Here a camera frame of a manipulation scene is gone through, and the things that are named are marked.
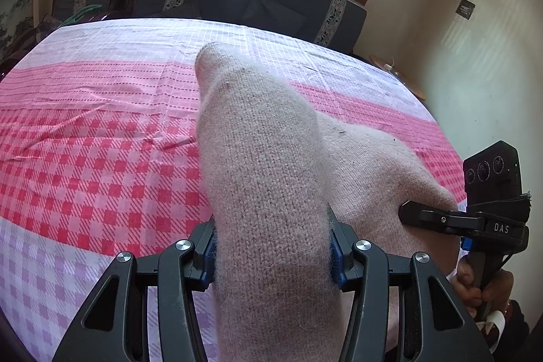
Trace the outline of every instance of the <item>bedsheet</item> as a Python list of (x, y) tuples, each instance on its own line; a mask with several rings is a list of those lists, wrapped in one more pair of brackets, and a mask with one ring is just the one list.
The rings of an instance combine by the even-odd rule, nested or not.
[[(209, 219), (195, 120), (196, 54), (221, 41), (316, 110), (405, 142), (465, 205), (462, 162), (395, 78), (349, 56), (216, 22), (127, 19), (61, 28), (0, 83), (0, 306), (39, 361), (112, 257), (157, 253)], [(211, 293), (195, 304), (218, 358)], [(156, 291), (150, 356), (160, 359)]]

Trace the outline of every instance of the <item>hand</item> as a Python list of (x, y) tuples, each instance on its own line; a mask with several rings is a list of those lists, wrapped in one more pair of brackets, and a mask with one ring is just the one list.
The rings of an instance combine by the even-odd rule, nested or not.
[(499, 270), (482, 293), (480, 289), (473, 287), (474, 278), (473, 267), (468, 262), (468, 257), (464, 256), (458, 263), (458, 269), (456, 275), (451, 280), (451, 284), (468, 309), (471, 317), (475, 318), (477, 307), (483, 302), (491, 303), (490, 311), (499, 310), (505, 314), (512, 291), (512, 273), (503, 269)]

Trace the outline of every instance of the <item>fuzzy knit fabric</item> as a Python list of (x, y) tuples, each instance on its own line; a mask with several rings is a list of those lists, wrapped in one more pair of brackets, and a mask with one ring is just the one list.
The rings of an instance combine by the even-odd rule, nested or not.
[[(398, 220), (414, 199), (455, 202), (390, 135), (317, 113), (290, 86), (222, 44), (196, 59), (200, 164), (218, 235), (214, 295), (222, 362), (331, 362), (348, 322), (329, 277), (329, 203), (388, 253), (427, 251), (453, 270), (458, 240)], [(397, 302), (389, 315), (391, 344)]]

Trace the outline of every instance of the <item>silver screw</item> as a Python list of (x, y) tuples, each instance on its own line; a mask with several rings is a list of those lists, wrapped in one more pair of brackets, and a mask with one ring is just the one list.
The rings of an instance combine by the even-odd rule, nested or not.
[(175, 243), (175, 248), (177, 250), (188, 250), (192, 247), (192, 243), (188, 239), (181, 239)]
[(121, 252), (117, 255), (117, 261), (119, 261), (120, 263), (130, 261), (131, 258), (132, 254), (130, 252)]
[(430, 257), (428, 256), (428, 253), (424, 253), (424, 252), (417, 252), (415, 255), (415, 259), (419, 263), (423, 263), (423, 264), (430, 261)]
[(369, 241), (366, 241), (365, 239), (361, 239), (356, 242), (356, 248), (358, 250), (370, 250), (371, 249), (371, 243)]

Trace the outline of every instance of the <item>phone camera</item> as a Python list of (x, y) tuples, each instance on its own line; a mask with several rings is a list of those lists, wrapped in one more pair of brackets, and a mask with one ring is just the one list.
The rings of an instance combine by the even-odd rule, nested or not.
[(473, 171), (473, 169), (469, 169), (466, 172), (466, 181), (468, 182), (468, 184), (471, 184), (474, 182), (474, 180), (475, 180), (475, 172)]
[(479, 180), (486, 181), (489, 175), (490, 175), (490, 165), (486, 161), (479, 163), (479, 166), (477, 168), (477, 176), (479, 176)]
[(501, 173), (503, 171), (503, 158), (500, 156), (497, 156), (494, 159), (494, 163), (492, 164), (494, 168), (494, 172)]

